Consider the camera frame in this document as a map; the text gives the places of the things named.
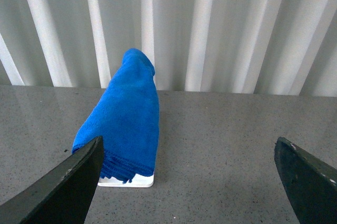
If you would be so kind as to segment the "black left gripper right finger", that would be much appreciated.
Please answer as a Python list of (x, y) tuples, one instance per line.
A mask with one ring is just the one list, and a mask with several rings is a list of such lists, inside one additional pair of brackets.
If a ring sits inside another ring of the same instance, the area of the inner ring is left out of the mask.
[(336, 223), (336, 169), (283, 137), (274, 161), (298, 221)]

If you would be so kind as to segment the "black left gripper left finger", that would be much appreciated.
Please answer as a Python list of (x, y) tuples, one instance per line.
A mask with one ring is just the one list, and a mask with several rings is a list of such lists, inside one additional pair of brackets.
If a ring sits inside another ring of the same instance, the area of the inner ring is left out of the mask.
[(101, 136), (1, 205), (1, 223), (84, 223), (103, 163)]

